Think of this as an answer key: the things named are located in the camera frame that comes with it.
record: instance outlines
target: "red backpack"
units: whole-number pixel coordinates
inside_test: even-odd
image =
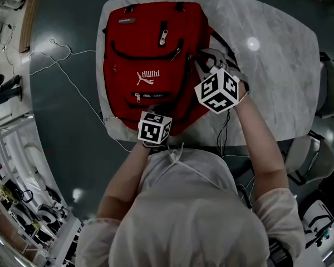
[[[194,93],[200,79],[193,59],[198,50],[209,48],[210,35],[235,59],[227,43],[208,26],[197,3],[120,8],[110,13],[104,32],[103,68],[110,108],[135,131],[141,112],[148,108],[173,119],[172,136],[208,112]]]

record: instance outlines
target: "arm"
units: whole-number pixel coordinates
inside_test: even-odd
[[[122,220],[132,206],[150,149],[138,142],[109,182],[97,218]]]
[[[240,96],[245,88],[240,83]],[[278,145],[250,96],[235,108],[255,173],[255,199],[275,188],[288,188],[286,168]]]

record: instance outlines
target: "zipper pull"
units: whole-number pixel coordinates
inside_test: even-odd
[[[166,29],[163,30],[162,36],[161,36],[161,39],[160,39],[160,45],[161,46],[163,46],[165,44],[167,34],[168,34],[168,31]]]
[[[135,93],[135,96],[137,98],[137,102],[140,103],[141,102],[140,94]]]
[[[176,52],[175,56],[171,59],[171,61],[174,60],[174,58],[178,55],[178,53],[180,53],[180,48],[177,48],[177,52]]]

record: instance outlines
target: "puma logo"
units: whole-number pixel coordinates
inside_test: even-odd
[[[154,70],[153,71],[143,71],[142,76],[138,72],[136,72],[136,73],[137,73],[137,76],[139,77],[139,81],[136,85],[139,85],[141,80],[152,85],[154,83],[154,80],[148,80],[146,78],[160,76],[160,71],[159,70],[157,70],[157,71],[154,71]]]

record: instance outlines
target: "person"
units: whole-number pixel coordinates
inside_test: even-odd
[[[267,266],[277,240],[294,263],[305,247],[281,152],[240,82],[236,105],[254,170],[254,206],[222,158],[137,143],[83,227],[77,266]]]
[[[4,80],[4,75],[0,75],[0,84]],[[20,75],[15,75],[9,81],[5,82],[0,86],[0,104],[5,103],[13,97],[19,97],[22,99],[22,88],[19,85],[21,81]]]

